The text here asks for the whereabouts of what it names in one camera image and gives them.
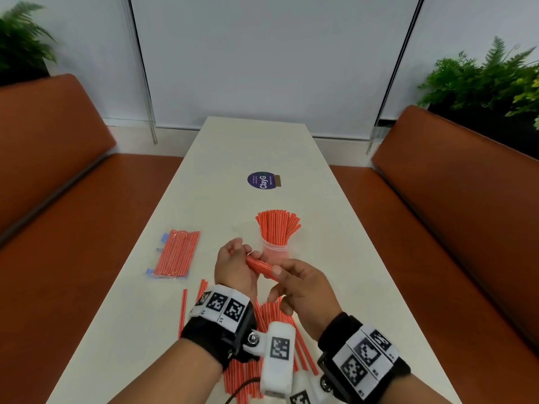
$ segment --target person's right arm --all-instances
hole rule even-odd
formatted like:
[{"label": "person's right arm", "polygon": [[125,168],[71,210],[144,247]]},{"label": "person's right arm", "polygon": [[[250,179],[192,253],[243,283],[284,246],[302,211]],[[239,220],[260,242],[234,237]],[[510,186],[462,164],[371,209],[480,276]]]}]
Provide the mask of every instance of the person's right arm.
[{"label": "person's right arm", "polygon": [[[272,268],[279,283],[270,291],[268,302],[284,296],[283,313],[296,312],[305,331],[318,342],[328,325],[342,312],[326,275],[300,260],[285,260],[279,265]],[[449,401],[410,374],[395,378],[379,403],[449,404]]]}]

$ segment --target person's left arm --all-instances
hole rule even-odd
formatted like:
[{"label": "person's left arm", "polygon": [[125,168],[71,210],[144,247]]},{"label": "person's left arm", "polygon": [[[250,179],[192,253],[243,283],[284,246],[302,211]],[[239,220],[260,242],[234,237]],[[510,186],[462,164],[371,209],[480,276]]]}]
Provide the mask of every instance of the person's left arm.
[{"label": "person's left arm", "polygon": [[[215,284],[236,289],[254,303],[258,274],[245,263],[246,254],[251,251],[241,238],[221,247],[215,264]],[[253,251],[251,256],[260,258],[260,253]],[[221,364],[205,349],[180,339],[109,404],[202,404],[222,371]]]}]

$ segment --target wristband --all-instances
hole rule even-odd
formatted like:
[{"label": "wristband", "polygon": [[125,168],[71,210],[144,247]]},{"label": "wristband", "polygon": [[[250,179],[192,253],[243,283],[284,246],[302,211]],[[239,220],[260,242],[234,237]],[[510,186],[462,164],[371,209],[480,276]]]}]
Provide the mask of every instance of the wristband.
[{"label": "wristband", "polygon": [[258,359],[241,349],[251,329],[257,327],[248,296],[216,285],[202,294],[189,317],[181,338],[205,349],[221,363],[223,371],[233,358],[241,362]]},{"label": "wristband", "polygon": [[410,374],[397,348],[371,325],[341,313],[322,333],[318,364],[347,403],[378,402],[395,377]]}]

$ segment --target blue label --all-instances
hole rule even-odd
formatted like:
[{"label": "blue label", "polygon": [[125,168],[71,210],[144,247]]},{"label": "blue label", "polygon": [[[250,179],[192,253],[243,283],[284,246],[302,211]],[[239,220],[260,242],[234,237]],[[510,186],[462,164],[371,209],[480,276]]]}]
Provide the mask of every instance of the blue label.
[{"label": "blue label", "polygon": [[266,171],[251,174],[247,177],[247,181],[257,189],[270,190],[275,188],[275,175]]}]

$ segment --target hand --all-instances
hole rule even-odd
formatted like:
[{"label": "hand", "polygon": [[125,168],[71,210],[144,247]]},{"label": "hand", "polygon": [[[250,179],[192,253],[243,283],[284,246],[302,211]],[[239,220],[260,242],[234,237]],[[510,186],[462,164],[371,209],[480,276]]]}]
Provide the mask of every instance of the hand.
[{"label": "hand", "polygon": [[314,340],[331,321],[342,312],[326,275],[300,260],[284,260],[272,268],[279,283],[269,292],[268,302],[281,295],[281,311],[286,315],[298,314],[301,325]]},{"label": "hand", "polygon": [[251,252],[251,257],[259,259],[260,252],[253,251],[249,245],[243,245],[243,239],[234,238],[221,247],[215,263],[215,285],[225,285],[247,295],[251,302],[257,298],[256,272],[249,269],[245,257]]}]

